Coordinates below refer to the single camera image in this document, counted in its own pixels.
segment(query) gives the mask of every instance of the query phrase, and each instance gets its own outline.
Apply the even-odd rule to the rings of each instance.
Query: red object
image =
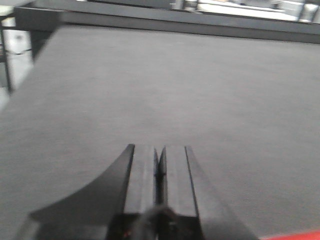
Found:
[[[297,233],[297,234],[286,235],[286,236],[269,237],[269,238],[264,238],[263,240],[320,240],[320,230]]]

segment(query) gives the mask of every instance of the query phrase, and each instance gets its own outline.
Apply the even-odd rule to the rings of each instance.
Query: white surface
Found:
[[[200,11],[210,12],[210,13],[249,16],[254,18],[277,19],[277,20],[286,20],[286,21],[295,21],[297,19],[295,16],[287,15],[282,12],[261,11],[261,10],[235,8],[235,7],[211,5],[211,4],[199,4],[198,9]]]
[[[7,18],[3,21],[5,26],[14,26],[13,18]],[[6,50],[8,52],[21,53],[31,48],[30,36],[27,31],[5,30],[4,38]],[[20,84],[33,67],[32,53],[27,51],[22,55],[7,54],[11,84],[14,90],[18,89]],[[0,112],[9,101],[6,88],[0,87]]]

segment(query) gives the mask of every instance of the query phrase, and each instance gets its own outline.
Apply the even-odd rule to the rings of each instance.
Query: gray carpet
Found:
[[[65,26],[0,114],[1,239],[128,143],[192,145],[258,235],[320,227],[320,46]]]

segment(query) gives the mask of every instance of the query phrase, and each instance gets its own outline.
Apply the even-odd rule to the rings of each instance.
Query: wire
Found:
[[[23,50],[22,52],[15,52],[15,51],[10,51],[10,50],[7,50],[6,52],[8,54],[11,54],[11,55],[23,55],[23,54],[25,54],[26,52],[29,52],[29,51],[32,51],[32,48]]]
[[[176,226],[177,240],[188,239],[189,231],[183,226],[175,212],[166,205],[158,205],[147,210],[133,223],[130,240],[154,240],[155,229],[152,222],[156,221],[159,215],[166,216],[169,222]]]

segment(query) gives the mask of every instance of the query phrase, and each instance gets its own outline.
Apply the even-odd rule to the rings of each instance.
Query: cable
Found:
[[[25,54],[26,52],[29,52],[29,51],[32,51],[32,48],[23,50],[22,52],[14,52],[14,51],[10,51],[10,50],[7,50],[6,52],[8,54],[11,54],[11,55],[23,55],[23,54]]]
[[[174,223],[179,236],[177,240],[188,239],[189,231],[183,226],[175,212],[166,205],[158,205],[147,210],[133,223],[130,240],[154,240],[155,229],[152,222],[160,215],[166,216],[170,223]]]

